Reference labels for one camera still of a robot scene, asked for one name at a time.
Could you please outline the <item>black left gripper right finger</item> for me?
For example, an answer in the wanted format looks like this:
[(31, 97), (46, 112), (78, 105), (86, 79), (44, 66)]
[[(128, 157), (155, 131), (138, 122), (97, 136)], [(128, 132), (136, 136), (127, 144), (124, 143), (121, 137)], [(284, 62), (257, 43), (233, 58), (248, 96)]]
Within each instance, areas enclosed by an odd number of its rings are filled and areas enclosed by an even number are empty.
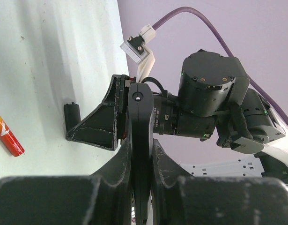
[(276, 178), (194, 177), (153, 141), (155, 225), (288, 225), (288, 187)]

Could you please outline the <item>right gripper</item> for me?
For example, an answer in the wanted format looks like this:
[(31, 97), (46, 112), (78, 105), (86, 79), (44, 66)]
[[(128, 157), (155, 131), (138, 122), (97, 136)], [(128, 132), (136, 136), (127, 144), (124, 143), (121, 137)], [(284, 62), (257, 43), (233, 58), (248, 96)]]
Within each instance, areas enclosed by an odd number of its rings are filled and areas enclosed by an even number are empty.
[[(164, 89), (153, 77), (144, 78), (144, 82), (151, 82), (160, 90), (159, 93), (152, 92), (154, 97), (153, 132), (160, 135), (175, 135), (179, 113), (177, 97)], [(113, 75), (101, 103), (66, 132), (66, 140), (105, 150), (115, 150), (118, 146), (118, 139), (126, 138), (128, 92), (133, 83), (135, 83), (135, 78)]]

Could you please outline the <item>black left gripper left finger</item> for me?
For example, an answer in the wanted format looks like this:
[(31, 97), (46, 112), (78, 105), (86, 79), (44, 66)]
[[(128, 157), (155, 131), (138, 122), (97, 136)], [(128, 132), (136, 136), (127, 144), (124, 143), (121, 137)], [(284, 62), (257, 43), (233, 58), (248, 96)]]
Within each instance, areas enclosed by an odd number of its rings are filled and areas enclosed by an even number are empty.
[(129, 225), (131, 150), (89, 176), (13, 176), (0, 179), (0, 225)]

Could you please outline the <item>black remote battery cover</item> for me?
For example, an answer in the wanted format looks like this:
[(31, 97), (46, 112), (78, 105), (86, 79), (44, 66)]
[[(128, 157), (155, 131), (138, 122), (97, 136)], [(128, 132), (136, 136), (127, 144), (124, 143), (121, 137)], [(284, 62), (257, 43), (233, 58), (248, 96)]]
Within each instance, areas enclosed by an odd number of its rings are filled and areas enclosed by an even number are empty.
[(81, 121), (79, 105), (76, 104), (75, 102), (65, 104), (64, 116), (65, 116), (66, 132), (68, 132)]

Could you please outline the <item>black remote control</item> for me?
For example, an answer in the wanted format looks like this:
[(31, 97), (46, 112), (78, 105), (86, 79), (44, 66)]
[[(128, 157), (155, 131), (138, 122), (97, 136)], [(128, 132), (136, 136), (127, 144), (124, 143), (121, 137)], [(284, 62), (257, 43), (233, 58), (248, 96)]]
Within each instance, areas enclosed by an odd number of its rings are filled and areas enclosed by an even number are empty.
[(154, 97), (145, 83), (134, 83), (128, 94), (128, 128), (137, 225), (148, 220), (151, 191)]

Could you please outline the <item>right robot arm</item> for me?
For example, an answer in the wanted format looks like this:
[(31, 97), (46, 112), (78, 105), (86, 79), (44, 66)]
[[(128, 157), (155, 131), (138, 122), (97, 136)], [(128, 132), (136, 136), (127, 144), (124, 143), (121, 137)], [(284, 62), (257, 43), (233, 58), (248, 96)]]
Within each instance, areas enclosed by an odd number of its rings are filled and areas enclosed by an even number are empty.
[(236, 57), (200, 50), (182, 65), (178, 95), (152, 77), (113, 75), (105, 97), (86, 118), (65, 104), (66, 139), (118, 155), (95, 172), (95, 204), (106, 203), (111, 224), (125, 224), (135, 207), (144, 225), (153, 207), (156, 225), (288, 225), (288, 188), (275, 175), (194, 177), (171, 159), (153, 134), (208, 140), (258, 159), (269, 141), (284, 136), (266, 99), (249, 88)]

